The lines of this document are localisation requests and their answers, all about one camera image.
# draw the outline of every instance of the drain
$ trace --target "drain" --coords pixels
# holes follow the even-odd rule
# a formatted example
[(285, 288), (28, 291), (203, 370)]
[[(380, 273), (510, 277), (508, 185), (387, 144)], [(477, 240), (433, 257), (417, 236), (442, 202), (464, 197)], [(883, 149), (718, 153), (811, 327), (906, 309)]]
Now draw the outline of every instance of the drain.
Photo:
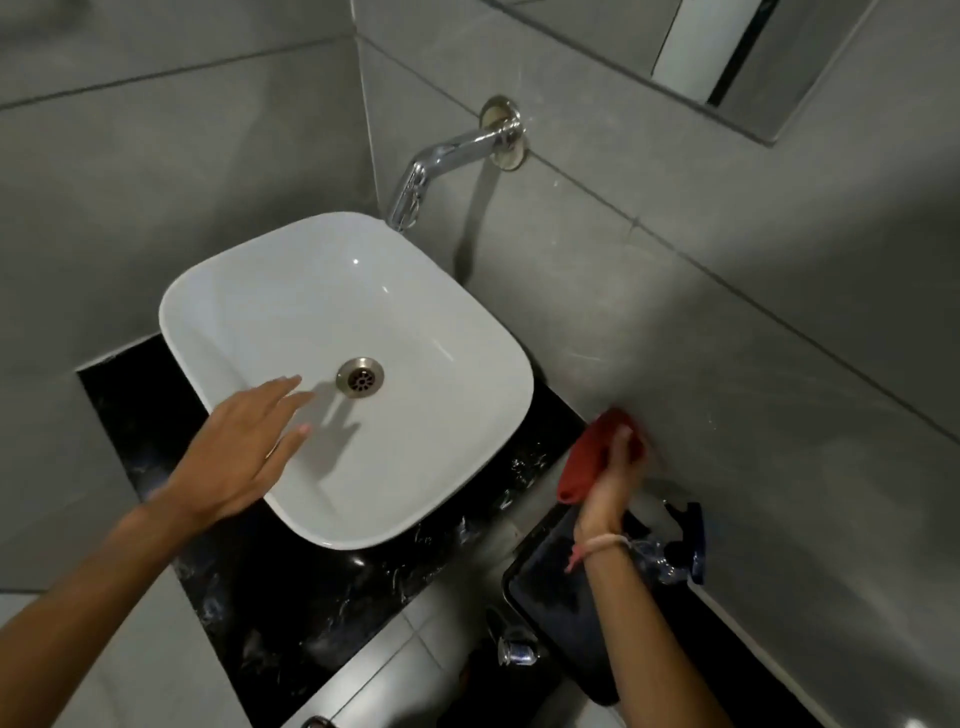
[(337, 372), (337, 389), (359, 400), (374, 394), (383, 385), (383, 367), (376, 359), (358, 356)]

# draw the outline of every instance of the red cloth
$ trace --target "red cloth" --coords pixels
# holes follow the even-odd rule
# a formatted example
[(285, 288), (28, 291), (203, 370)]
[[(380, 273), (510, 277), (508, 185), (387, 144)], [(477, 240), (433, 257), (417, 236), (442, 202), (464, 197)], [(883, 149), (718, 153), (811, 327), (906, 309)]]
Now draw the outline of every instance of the red cloth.
[(626, 425), (634, 432), (630, 438), (630, 461), (643, 457), (643, 443), (636, 434), (636, 423), (622, 409), (608, 409), (587, 427), (570, 449), (570, 456), (557, 485), (557, 500), (560, 503), (584, 501), (593, 483), (607, 468), (610, 444), (621, 425)]

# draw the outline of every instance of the black marble countertop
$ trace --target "black marble countertop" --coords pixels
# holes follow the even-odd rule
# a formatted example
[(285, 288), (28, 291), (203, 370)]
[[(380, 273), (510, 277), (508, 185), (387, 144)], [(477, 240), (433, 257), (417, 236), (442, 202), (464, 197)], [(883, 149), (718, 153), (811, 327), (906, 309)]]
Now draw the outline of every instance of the black marble countertop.
[[(162, 337), (80, 372), (144, 498), (165, 482), (206, 411)], [(357, 551), (315, 546), (262, 500), (174, 562), (254, 728), (276, 728), (420, 592), (463, 545), (563, 454), (583, 421), (537, 381), (523, 423), (418, 525)]]

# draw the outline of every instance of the pink bracelet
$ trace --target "pink bracelet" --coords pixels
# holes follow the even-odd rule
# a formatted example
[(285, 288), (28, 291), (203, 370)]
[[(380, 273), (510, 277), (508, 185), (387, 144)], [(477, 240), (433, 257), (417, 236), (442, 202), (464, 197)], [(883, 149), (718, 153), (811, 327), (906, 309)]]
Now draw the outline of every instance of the pink bracelet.
[(587, 539), (582, 544), (574, 544), (570, 550), (570, 560), (566, 564), (564, 573), (573, 571), (573, 568), (590, 556), (591, 553), (596, 553), (597, 551), (602, 551), (604, 548), (610, 548), (610, 546), (616, 546), (618, 544), (630, 548), (630, 539), (619, 533), (605, 533), (601, 536), (594, 536), (592, 539)]

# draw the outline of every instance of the chrome faucet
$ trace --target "chrome faucet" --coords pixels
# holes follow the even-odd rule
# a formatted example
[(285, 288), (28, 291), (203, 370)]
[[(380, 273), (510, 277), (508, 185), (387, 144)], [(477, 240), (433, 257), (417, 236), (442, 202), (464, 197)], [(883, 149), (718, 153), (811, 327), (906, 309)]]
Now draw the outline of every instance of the chrome faucet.
[(407, 165), (385, 221), (397, 232), (413, 227), (427, 186), (440, 175), (490, 157), (500, 169), (513, 171), (526, 158), (523, 123), (514, 103), (494, 96), (480, 111), (480, 129), (454, 136), (420, 151)]

